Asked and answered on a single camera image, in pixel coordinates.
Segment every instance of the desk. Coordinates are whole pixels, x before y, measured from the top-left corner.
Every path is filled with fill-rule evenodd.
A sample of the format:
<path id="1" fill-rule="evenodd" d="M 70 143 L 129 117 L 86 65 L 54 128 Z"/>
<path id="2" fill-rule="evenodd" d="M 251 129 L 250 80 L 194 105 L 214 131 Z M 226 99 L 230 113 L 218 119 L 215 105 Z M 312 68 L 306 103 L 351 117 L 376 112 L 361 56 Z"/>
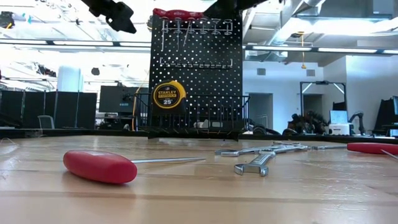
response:
<path id="1" fill-rule="evenodd" d="M 269 175 L 236 175 L 254 155 L 215 157 L 270 141 L 150 139 L 112 136 L 16 139 L 0 145 L 2 224 L 395 224 L 398 163 L 344 149 L 280 154 Z M 303 142 L 325 145 L 325 142 Z M 205 156 L 191 163 L 138 164 L 126 185 L 75 177 L 62 164 L 71 149 L 131 159 Z"/>

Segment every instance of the wooden workbench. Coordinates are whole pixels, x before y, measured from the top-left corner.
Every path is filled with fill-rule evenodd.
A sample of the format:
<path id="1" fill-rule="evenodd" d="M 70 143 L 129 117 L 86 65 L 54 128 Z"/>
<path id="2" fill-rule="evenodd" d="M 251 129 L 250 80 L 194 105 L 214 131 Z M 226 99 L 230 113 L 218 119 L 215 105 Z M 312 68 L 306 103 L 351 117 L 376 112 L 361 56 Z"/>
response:
<path id="1" fill-rule="evenodd" d="M 254 155 L 215 157 L 216 149 L 267 141 L 79 136 L 6 140 L 0 145 L 1 224 L 396 224 L 398 162 L 344 149 L 280 154 L 269 175 L 236 175 Z M 303 144 L 326 145 L 325 142 Z M 138 164 L 126 185 L 104 185 L 68 172 L 71 149 L 131 159 L 205 156 L 206 161 Z"/>

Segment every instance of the yellow cable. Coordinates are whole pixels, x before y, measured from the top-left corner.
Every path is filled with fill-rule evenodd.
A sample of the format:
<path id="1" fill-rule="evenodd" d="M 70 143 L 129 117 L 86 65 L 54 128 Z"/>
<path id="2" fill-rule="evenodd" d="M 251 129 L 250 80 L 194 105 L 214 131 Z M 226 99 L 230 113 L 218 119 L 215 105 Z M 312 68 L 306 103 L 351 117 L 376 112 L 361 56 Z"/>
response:
<path id="1" fill-rule="evenodd" d="M 301 46 L 304 47 L 304 32 L 301 32 Z M 304 64 L 305 61 L 305 53 L 303 52 L 303 65 L 301 66 L 302 69 L 307 69 L 307 66 Z"/>
<path id="2" fill-rule="evenodd" d="M 147 72 L 147 77 L 145 78 L 145 81 L 143 83 L 141 83 L 141 85 L 138 87 L 136 93 L 134 94 L 134 102 L 132 104 L 132 120 L 131 120 L 131 131 L 136 131 L 134 128 L 134 116 L 136 114 L 136 103 L 137 103 L 137 97 L 136 94 L 139 93 L 139 90 L 142 88 L 142 86 L 144 85 L 144 83 L 147 81 L 149 76 L 149 72 Z"/>

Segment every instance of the tape measure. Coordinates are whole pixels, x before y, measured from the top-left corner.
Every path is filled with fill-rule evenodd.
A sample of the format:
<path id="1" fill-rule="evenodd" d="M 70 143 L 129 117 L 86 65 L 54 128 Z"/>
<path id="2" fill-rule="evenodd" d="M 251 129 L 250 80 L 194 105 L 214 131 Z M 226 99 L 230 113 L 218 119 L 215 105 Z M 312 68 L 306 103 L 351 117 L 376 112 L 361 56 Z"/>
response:
<path id="1" fill-rule="evenodd" d="M 187 93 L 177 81 L 166 80 L 158 83 L 152 91 L 155 113 L 181 114 L 185 112 Z"/>

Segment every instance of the chair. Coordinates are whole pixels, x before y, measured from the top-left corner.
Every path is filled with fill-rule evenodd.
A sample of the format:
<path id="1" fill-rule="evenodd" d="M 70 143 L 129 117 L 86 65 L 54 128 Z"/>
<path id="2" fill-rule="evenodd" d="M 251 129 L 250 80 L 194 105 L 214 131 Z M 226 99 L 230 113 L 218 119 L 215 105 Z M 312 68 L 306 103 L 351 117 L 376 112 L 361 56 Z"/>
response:
<path id="1" fill-rule="evenodd" d="M 40 123 L 40 129 L 55 129 L 54 120 L 49 115 L 37 116 Z"/>

